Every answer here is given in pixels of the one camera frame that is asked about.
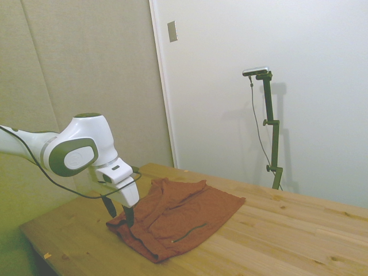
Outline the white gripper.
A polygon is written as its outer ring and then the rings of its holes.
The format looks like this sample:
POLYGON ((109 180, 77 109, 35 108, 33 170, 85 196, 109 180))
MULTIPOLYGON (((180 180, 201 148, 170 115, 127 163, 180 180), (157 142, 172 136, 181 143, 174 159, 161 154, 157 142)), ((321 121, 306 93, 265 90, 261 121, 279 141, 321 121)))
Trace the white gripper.
POLYGON ((126 224, 129 228, 132 227, 135 222, 133 206, 138 203, 140 199, 135 180, 132 177, 127 177, 127 179, 116 185, 108 184, 108 187, 112 191, 118 191, 109 195, 109 198, 102 198, 105 208, 107 209, 110 216, 112 218, 115 218, 117 216, 117 211, 111 199, 121 203, 123 205, 122 207, 125 213, 126 224))

